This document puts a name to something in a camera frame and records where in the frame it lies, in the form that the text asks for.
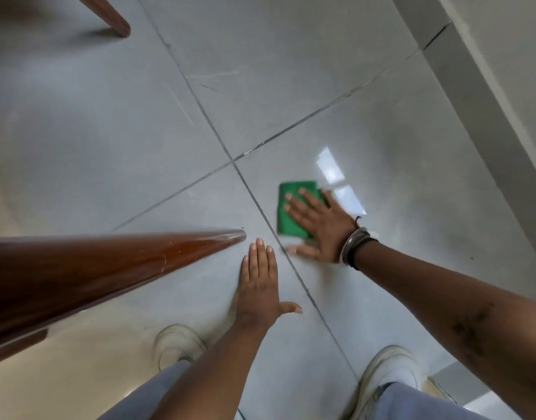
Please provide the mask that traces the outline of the person's right hand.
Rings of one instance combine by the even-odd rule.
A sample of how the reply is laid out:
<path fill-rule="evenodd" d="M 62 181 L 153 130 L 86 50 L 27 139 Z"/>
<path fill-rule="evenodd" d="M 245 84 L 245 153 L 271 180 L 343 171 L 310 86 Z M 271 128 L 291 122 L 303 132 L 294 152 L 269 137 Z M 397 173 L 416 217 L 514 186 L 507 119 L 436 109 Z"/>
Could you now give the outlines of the person's right hand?
<path fill-rule="evenodd" d="M 314 241 L 313 243 L 302 245 L 318 247 L 321 252 L 320 258 L 306 259 L 321 263 L 340 263 L 339 257 L 343 244 L 350 234 L 356 230 L 354 219 L 343 210 L 341 205 L 340 209 L 328 209 L 323 197 L 321 199 L 314 197 L 305 188 L 299 189 L 298 197 L 318 211 L 318 219 L 293 219 L 295 223 L 311 235 Z"/>

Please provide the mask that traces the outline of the person's left hand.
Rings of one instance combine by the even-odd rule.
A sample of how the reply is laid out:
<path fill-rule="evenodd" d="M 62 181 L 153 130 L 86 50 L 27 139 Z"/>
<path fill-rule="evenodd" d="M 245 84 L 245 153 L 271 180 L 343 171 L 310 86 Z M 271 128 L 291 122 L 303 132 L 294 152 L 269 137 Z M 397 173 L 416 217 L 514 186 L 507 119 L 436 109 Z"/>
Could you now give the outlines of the person's left hand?
<path fill-rule="evenodd" d="M 272 246 L 266 245 L 268 254 L 268 278 L 256 278 L 256 241 L 249 246 L 250 281 L 237 289 L 236 321 L 266 333 L 280 315 L 278 286 L 278 264 Z"/>

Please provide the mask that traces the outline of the person's left forearm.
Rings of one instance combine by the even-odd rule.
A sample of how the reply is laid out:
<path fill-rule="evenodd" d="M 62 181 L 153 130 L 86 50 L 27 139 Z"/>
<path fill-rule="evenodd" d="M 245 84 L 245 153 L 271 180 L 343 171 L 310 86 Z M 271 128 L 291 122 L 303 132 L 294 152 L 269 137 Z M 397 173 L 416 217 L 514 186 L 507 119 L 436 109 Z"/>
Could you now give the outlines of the person's left forearm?
<path fill-rule="evenodd" d="M 238 316 L 180 376 L 150 420 L 234 420 L 252 363 L 274 323 L 252 314 Z"/>

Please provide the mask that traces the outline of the person's right forearm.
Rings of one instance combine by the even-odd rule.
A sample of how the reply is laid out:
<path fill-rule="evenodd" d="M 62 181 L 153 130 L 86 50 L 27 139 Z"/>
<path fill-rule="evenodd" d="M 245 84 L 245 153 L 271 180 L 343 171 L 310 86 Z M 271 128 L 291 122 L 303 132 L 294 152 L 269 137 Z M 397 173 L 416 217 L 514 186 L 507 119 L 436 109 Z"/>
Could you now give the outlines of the person's right forearm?
<path fill-rule="evenodd" d="M 516 414 L 536 420 L 536 302 L 379 242 L 356 265 Z"/>

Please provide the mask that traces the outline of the silver metal bangle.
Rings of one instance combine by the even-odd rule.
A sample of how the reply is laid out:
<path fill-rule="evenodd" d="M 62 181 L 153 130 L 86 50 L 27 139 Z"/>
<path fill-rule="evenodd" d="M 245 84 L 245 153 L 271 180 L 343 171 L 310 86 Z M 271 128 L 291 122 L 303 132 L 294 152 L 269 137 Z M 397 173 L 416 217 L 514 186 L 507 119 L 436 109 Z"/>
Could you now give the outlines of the silver metal bangle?
<path fill-rule="evenodd" d="M 342 264 L 350 266 L 350 261 L 348 260 L 350 251 L 353 250 L 358 243 L 361 243 L 368 238 L 370 238 L 370 233 L 365 227 L 358 227 L 353 233 L 351 233 L 341 249 L 339 259 Z"/>

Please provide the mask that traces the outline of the black wrist band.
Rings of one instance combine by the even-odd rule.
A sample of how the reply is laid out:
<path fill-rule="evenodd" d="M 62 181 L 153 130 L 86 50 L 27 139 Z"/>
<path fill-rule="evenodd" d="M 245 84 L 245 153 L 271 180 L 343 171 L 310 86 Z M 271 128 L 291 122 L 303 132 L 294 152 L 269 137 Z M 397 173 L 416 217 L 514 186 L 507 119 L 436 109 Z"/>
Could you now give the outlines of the black wrist band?
<path fill-rule="evenodd" d="M 360 216 L 357 216 L 357 217 L 355 218 L 355 221 L 354 221 L 354 222 L 355 222 L 355 225 L 356 225 L 356 229 L 357 229 L 358 227 L 363 227 L 362 225 L 360 225 L 360 220 L 361 220 L 361 217 L 360 217 Z M 358 243 L 358 244 L 356 245 L 356 247 L 354 247 L 354 249 L 350 251 L 349 256 L 348 256 L 348 260 L 350 261 L 350 266 L 349 266 L 349 267 L 351 267 L 351 268 L 353 268 L 353 269 L 359 271 L 359 268 L 358 268 L 357 265 L 356 265 L 356 256 L 357 256 L 357 253 L 358 253 L 358 252 L 359 252 L 365 245 L 369 244 L 370 242 L 379 242 L 379 240 L 376 239 L 376 238 L 374 238 L 374 237 L 371 235 L 371 233 L 370 233 L 370 238 L 368 238 L 368 239 L 362 241 L 361 243 Z"/>

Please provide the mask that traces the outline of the white left shoe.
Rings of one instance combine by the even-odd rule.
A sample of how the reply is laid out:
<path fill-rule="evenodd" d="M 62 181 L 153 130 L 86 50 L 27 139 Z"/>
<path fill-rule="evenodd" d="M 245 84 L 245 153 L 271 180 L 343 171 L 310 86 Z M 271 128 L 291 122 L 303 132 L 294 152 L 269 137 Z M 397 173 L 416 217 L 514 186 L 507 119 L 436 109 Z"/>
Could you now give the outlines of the white left shoe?
<path fill-rule="evenodd" d="M 207 352 L 207 345 L 190 327 L 174 324 L 164 328 L 153 341 L 153 362 L 164 371 L 179 361 L 194 362 Z"/>

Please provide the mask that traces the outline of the white shoe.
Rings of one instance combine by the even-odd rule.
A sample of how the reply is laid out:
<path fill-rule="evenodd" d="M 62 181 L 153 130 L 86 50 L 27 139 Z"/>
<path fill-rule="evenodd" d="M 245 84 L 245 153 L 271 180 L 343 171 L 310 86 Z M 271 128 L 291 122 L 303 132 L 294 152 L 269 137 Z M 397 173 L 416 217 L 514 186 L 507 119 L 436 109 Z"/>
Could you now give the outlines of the white shoe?
<path fill-rule="evenodd" d="M 422 391 L 425 381 L 418 360 L 409 350 L 394 345 L 381 349 L 362 375 L 356 407 L 348 420 L 365 420 L 367 409 L 392 384 L 403 384 Z"/>
<path fill-rule="evenodd" d="M 194 362 L 207 352 L 207 345 L 190 327 L 174 324 L 164 328 L 153 341 L 153 362 L 164 371 L 179 361 Z"/>

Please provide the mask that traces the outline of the white right shoe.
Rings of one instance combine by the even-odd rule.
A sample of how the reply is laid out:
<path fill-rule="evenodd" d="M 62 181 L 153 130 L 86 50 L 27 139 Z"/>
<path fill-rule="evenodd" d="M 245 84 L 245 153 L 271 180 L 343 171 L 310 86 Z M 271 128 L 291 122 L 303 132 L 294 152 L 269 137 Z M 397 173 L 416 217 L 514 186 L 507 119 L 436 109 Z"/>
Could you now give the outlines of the white right shoe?
<path fill-rule="evenodd" d="M 394 345 L 381 349 L 362 375 L 356 407 L 348 420 L 365 420 L 367 409 L 392 384 L 403 384 L 422 391 L 425 381 L 418 360 L 409 350 Z"/>

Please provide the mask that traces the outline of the thick brown wooden furniture leg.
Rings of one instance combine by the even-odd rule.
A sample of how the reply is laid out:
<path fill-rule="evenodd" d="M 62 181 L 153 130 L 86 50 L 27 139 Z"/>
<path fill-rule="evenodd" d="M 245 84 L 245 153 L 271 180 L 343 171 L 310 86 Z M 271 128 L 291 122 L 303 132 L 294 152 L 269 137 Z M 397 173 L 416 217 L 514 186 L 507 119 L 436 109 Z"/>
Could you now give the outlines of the thick brown wooden furniture leg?
<path fill-rule="evenodd" d="M 243 229 L 0 238 L 0 362 L 50 325 L 244 242 Z"/>

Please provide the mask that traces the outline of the grey trousers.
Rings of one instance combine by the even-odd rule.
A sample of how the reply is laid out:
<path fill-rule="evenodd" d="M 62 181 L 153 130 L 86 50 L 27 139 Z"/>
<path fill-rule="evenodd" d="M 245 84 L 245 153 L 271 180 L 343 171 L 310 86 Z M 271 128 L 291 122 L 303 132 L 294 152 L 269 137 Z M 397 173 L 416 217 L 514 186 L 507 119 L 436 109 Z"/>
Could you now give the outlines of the grey trousers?
<path fill-rule="evenodd" d="M 135 389 L 97 420 L 150 420 L 161 399 L 191 366 L 181 360 Z M 351 420 L 489 420 L 451 401 L 401 382 L 376 388 L 360 414 Z"/>

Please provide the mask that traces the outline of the thin brown wooden furniture leg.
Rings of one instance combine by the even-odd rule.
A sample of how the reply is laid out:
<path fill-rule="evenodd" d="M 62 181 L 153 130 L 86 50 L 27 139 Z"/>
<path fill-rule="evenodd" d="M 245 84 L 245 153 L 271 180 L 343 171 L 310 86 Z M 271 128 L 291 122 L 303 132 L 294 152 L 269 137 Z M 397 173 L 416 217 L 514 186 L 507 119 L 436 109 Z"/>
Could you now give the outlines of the thin brown wooden furniture leg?
<path fill-rule="evenodd" d="M 119 36 L 127 38 L 131 35 L 130 24 L 114 9 L 108 0 L 78 0 L 90 11 L 103 20 Z"/>

